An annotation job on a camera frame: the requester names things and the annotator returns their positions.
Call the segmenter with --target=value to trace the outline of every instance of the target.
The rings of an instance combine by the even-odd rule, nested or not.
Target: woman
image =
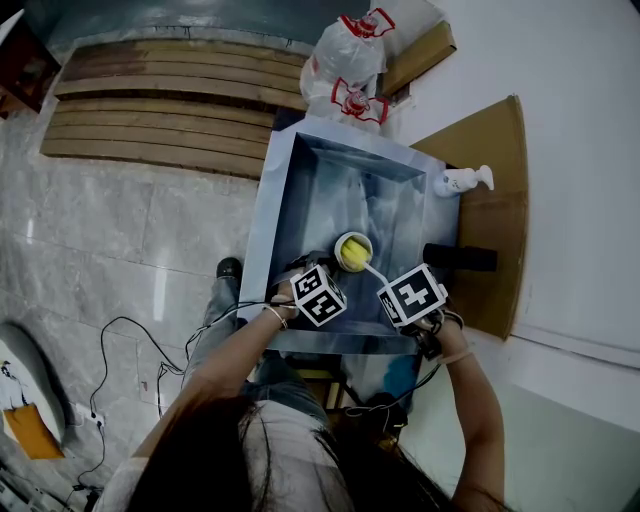
[[[240,274],[237,260],[220,262],[205,323],[237,303]],[[292,298],[288,283],[278,295]],[[322,407],[278,353],[267,352],[256,383],[246,382],[292,316],[267,308],[238,331],[235,315],[206,331],[180,395],[96,510],[504,510],[502,415],[473,355],[447,366],[466,444],[449,498],[399,448],[380,448],[354,427],[330,432]],[[455,322],[446,321],[438,339],[444,357],[468,350]]]

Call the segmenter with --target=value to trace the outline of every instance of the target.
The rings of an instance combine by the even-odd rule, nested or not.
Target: wooden slat
[[[118,140],[219,151],[264,160],[267,144],[203,133],[129,126],[51,126],[45,140]]]
[[[226,107],[193,101],[164,100],[154,98],[100,98],[90,100],[61,101],[56,112],[129,111],[184,114],[190,116],[226,119],[271,128],[273,114],[255,110]]]
[[[192,78],[182,76],[141,75],[115,76],[108,78],[89,78],[74,82],[59,83],[55,95],[79,93],[98,93],[101,91],[130,91],[130,90],[164,90],[175,92],[191,92],[200,94],[215,94],[261,101],[271,105],[289,107],[295,110],[306,110],[307,104],[299,94],[261,87],[252,84],[215,80],[212,78]]]
[[[45,140],[40,152],[55,157],[178,166],[207,172],[224,172],[252,179],[260,179],[264,165],[264,162],[257,158],[141,142]]]
[[[260,46],[250,46],[244,44],[227,43],[224,41],[192,41],[192,40],[144,40],[126,41],[122,43],[108,43],[96,46],[85,46],[78,48],[74,54],[78,58],[94,58],[105,56],[116,51],[154,51],[154,50],[177,50],[177,51],[200,51],[213,53],[226,53],[229,55],[244,55],[256,59],[272,60],[294,66],[303,66],[307,57],[294,53],[262,48]]]
[[[300,79],[301,68],[292,64],[284,64],[272,60],[256,59],[244,55],[228,53],[194,52],[185,50],[154,50],[154,51],[113,51],[109,55],[89,58],[72,57],[65,66],[65,70],[77,70],[84,66],[104,66],[122,62],[182,62],[192,64],[212,64],[232,68],[251,69],[273,75]]]
[[[262,71],[251,69],[232,68],[228,66],[215,66],[211,64],[190,64],[182,62],[122,62],[106,64],[102,66],[80,66],[65,70],[62,82],[83,80],[88,78],[101,78],[111,76],[131,76],[131,75],[164,75],[183,76],[198,78],[215,78],[218,80],[228,80],[241,82],[243,84],[261,85],[289,91],[300,92],[299,81]]]
[[[60,112],[50,126],[129,126],[164,128],[268,143],[271,131],[261,126],[246,125],[222,119],[207,119],[181,114],[155,112]]]

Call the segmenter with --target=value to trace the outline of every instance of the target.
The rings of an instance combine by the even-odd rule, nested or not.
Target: yellow sponge
[[[349,238],[344,244],[342,244],[342,247],[340,248],[340,255],[342,256],[344,263],[357,272],[364,270],[364,263],[371,259],[371,254],[369,254],[366,247],[360,245],[353,238]]]

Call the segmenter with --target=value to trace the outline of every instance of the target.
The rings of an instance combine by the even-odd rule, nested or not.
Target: sink basin
[[[421,263],[427,242],[455,244],[458,200],[433,194],[443,162],[382,137],[307,117],[273,132],[258,190],[241,301],[264,300],[284,266],[313,250],[333,252],[347,231],[366,234],[372,266],[389,280]],[[346,312],[315,327],[303,315],[271,348],[322,353],[413,353],[391,326],[369,272],[339,272]],[[241,310],[250,320],[260,306]]]

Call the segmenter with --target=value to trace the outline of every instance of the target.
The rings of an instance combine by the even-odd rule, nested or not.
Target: black shoe
[[[242,263],[238,258],[224,258],[218,263],[216,277],[235,277],[238,282],[242,277]]]

